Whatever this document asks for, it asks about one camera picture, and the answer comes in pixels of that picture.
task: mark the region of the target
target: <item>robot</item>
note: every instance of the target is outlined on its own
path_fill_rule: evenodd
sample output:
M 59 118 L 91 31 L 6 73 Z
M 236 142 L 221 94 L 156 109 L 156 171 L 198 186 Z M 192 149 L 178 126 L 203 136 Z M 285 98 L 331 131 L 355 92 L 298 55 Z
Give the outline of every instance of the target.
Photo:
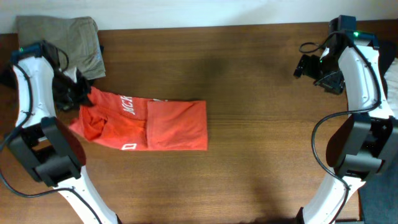
M 327 174 L 314 198 L 299 210 L 297 224 L 334 223 L 355 191 L 388 168 L 398 146 L 398 122 L 381 85 L 376 36 L 357 31 L 355 17 L 340 16 L 329 23 L 329 36 L 324 43 L 311 51 L 300 51 L 307 54 L 319 49 L 324 50 L 321 57 L 303 55 L 294 75 L 312 77 L 316 85 L 334 94 L 341 94 L 346 88 L 349 109 L 326 116 L 314 127 L 313 155 Z M 67 111 L 91 105 L 87 80 L 75 68 L 60 68 L 58 52 L 67 57 L 43 41 L 12 53 L 19 114 L 16 127 L 0 148 L 7 145 L 34 180 L 53 190 L 27 195 L 13 189 L 1 173 L 0 179 L 22 197 L 59 192 L 83 223 L 122 223 L 91 183 L 81 144 L 56 118 L 55 106 Z M 330 118 L 347 115 L 328 143 L 326 166 L 315 149 L 317 129 Z M 50 146 L 37 149 L 43 141 Z

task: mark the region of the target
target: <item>red towel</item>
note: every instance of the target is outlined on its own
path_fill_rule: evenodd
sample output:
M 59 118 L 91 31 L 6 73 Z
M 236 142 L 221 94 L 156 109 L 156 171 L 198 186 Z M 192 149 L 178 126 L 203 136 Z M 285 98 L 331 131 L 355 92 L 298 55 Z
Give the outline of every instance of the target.
M 81 106 L 70 129 L 120 150 L 207 150 L 205 101 L 160 101 L 91 87 L 92 107 Z

